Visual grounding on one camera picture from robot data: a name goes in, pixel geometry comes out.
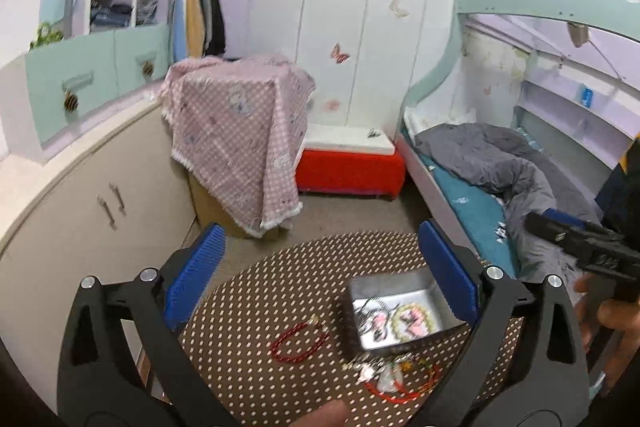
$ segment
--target red ottoman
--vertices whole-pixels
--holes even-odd
[[[404,160],[353,152],[305,150],[296,171],[301,192],[398,197],[404,184]]]

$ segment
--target round table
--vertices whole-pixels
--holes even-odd
[[[286,425],[331,399],[351,413],[349,427],[399,426],[422,400],[405,405],[383,401],[344,369],[341,299],[359,275],[402,272],[425,266],[417,236],[361,232],[325,237],[274,253],[218,286],[196,311],[181,336],[182,347],[220,402],[248,425]],[[300,365],[277,362],[269,347],[293,325],[317,314],[329,340]],[[520,322],[512,321],[500,356],[479,398],[499,390],[513,354]],[[422,354],[446,369],[468,337],[468,328],[438,338]],[[294,336],[283,353],[300,354],[317,338],[314,328]],[[426,381],[423,368],[405,375],[409,389]]]

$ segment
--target green drawer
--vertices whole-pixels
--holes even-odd
[[[118,96],[114,32],[79,36],[26,55],[27,87],[41,142]],[[78,108],[65,109],[65,93]]]
[[[115,40],[119,95],[164,78],[169,69],[168,25],[118,30]]]

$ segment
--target floor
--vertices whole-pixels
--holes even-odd
[[[270,253],[292,245],[327,235],[366,230],[415,233],[420,223],[431,217],[410,178],[404,184],[399,198],[394,201],[323,194],[303,194],[301,200],[304,208],[295,218],[293,230],[281,232],[277,241],[227,238],[225,256],[204,295],[209,295],[215,286],[231,279]],[[190,244],[198,233],[199,227],[194,227],[186,243]]]

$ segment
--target gray blanket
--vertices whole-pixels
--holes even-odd
[[[522,270],[520,279],[541,282],[559,275],[573,302],[575,280],[582,274],[575,258],[524,229],[529,212],[548,208],[585,221],[598,220],[592,207],[569,179],[517,132],[488,124],[443,124],[416,136],[418,149],[469,184],[501,194],[505,222]]]

